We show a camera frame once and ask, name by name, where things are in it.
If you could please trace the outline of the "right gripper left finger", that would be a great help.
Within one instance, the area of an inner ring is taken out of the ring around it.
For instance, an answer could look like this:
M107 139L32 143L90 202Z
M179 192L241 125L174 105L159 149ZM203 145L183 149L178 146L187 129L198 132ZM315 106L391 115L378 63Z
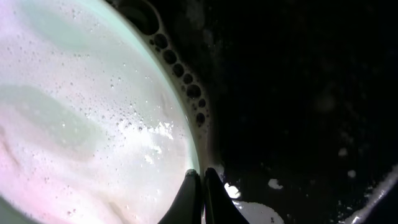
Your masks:
M200 224L202 209L200 176L187 170L174 201L159 224Z

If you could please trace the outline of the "light green plate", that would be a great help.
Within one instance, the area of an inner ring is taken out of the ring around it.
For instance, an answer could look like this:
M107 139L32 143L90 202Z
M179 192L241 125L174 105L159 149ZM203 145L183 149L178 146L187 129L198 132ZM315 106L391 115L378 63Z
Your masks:
M3 202L39 223L157 223L197 167L167 71L107 2L1 2Z

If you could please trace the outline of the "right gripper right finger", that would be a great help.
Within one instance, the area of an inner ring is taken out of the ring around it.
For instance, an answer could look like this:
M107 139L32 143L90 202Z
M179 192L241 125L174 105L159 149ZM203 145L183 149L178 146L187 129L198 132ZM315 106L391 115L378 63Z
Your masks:
M248 224L234 206L214 168L205 172L205 219L207 224Z

